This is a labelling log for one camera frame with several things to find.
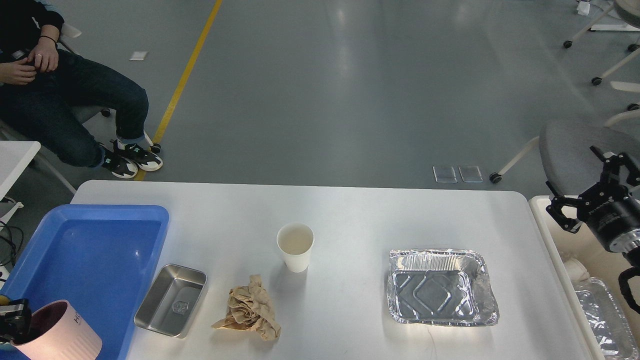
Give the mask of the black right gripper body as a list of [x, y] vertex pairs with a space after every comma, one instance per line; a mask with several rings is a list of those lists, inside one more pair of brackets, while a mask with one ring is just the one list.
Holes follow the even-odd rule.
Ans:
[[578, 200], [577, 218], [606, 251], [630, 253], [639, 248], [639, 201], [626, 186], [596, 183], [579, 194]]

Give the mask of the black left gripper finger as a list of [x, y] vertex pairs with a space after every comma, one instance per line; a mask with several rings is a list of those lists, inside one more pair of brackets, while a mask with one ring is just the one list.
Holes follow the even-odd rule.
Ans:
[[31, 328], [30, 301], [27, 298], [11, 300], [11, 305], [0, 306], [0, 312], [1, 342], [25, 341]]

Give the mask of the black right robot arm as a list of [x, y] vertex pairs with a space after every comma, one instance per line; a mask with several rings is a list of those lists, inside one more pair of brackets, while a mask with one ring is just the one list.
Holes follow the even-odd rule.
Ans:
[[585, 224], [606, 251], [627, 260], [630, 268], [618, 275], [618, 285], [628, 307], [638, 313], [629, 281], [640, 275], [640, 205], [628, 186], [639, 185], [639, 166], [626, 152], [605, 153], [594, 145], [589, 149], [602, 162], [599, 180], [576, 198], [561, 194], [547, 180], [552, 196], [546, 211], [572, 234]]

